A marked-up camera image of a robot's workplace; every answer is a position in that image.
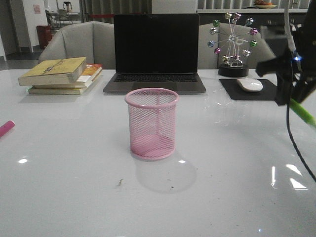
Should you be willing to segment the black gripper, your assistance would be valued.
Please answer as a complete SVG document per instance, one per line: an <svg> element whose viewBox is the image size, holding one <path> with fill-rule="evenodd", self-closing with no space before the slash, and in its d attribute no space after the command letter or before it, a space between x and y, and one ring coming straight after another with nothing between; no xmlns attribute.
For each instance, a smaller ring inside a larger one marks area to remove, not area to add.
<svg viewBox="0 0 316 237"><path fill-rule="evenodd" d="M301 27L290 27L288 8L284 9L284 30L287 49L283 55L269 61L259 62L256 73L264 76L276 73L275 102L287 105L291 98L293 73L300 78L293 89L293 99L302 103L316 89L316 6L310 4Z"/></svg>

